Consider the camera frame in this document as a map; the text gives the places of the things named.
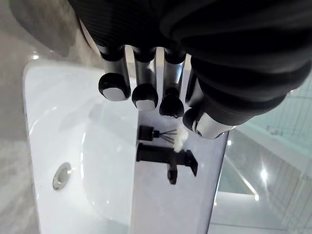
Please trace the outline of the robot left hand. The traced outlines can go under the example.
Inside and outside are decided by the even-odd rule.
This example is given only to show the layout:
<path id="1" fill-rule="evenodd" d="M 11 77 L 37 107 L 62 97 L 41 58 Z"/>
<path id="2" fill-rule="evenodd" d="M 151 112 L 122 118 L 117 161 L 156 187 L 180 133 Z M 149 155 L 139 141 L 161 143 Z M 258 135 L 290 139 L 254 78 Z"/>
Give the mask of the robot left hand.
<path id="1" fill-rule="evenodd" d="M 309 0 L 72 0 L 101 55 L 162 47 L 191 57 L 184 125 L 215 139 L 277 107 L 312 69 Z"/>

